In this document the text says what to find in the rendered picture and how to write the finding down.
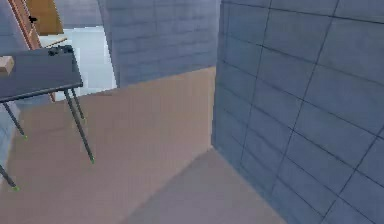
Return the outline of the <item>brown wooden door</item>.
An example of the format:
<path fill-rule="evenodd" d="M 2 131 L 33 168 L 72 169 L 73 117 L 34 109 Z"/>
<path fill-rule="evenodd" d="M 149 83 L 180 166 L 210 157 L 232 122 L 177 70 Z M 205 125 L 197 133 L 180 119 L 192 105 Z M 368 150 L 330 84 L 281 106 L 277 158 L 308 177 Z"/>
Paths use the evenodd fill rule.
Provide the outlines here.
<path fill-rule="evenodd" d="M 37 80 L 36 72 L 32 69 L 37 66 L 48 66 L 53 60 L 48 55 L 48 48 L 41 46 L 39 37 L 59 35 L 63 33 L 63 26 L 59 18 L 54 0 L 5 0 L 14 17 L 18 42 L 22 49 L 13 54 L 14 64 L 22 60 L 30 66 L 27 69 L 27 83 Z M 30 23 L 28 16 L 38 20 Z"/>

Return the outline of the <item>tan wooden block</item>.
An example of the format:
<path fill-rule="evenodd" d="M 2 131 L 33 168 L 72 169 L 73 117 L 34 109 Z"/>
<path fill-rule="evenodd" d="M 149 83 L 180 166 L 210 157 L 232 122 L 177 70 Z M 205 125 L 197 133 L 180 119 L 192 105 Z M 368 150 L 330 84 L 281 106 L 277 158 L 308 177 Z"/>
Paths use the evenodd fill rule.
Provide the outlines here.
<path fill-rule="evenodd" d="M 12 56 L 0 57 L 0 76 L 8 76 L 14 67 L 14 59 Z"/>

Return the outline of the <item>small black object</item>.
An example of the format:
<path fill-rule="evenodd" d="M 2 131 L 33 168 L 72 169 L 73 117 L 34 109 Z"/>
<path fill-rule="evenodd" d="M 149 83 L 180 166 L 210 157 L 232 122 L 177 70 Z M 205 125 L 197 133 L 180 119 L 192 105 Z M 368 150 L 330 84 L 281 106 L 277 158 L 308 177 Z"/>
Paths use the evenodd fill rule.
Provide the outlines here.
<path fill-rule="evenodd" d="M 51 47 L 48 49 L 48 55 L 49 56 L 56 56 L 56 55 L 66 55 L 66 54 L 73 54 L 74 50 L 71 45 L 58 45 L 56 47 Z"/>

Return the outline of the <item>dark grey table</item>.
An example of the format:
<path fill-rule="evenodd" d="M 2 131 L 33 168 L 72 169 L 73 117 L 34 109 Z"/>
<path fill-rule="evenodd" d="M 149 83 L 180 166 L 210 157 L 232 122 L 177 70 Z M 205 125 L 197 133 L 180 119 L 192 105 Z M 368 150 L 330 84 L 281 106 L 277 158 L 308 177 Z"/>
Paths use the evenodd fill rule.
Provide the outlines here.
<path fill-rule="evenodd" d="M 0 104 L 4 106 L 19 133 L 27 138 L 8 102 L 63 92 L 88 157 L 91 163 L 94 163 L 95 158 L 81 124 L 84 114 L 75 93 L 76 88 L 83 86 L 76 57 L 74 53 L 52 57 L 53 60 L 48 66 L 37 66 L 32 69 L 37 74 L 37 80 L 31 84 L 27 83 L 27 69 L 30 64 L 25 60 L 18 62 L 17 65 L 14 64 L 12 72 L 8 76 L 0 78 Z"/>

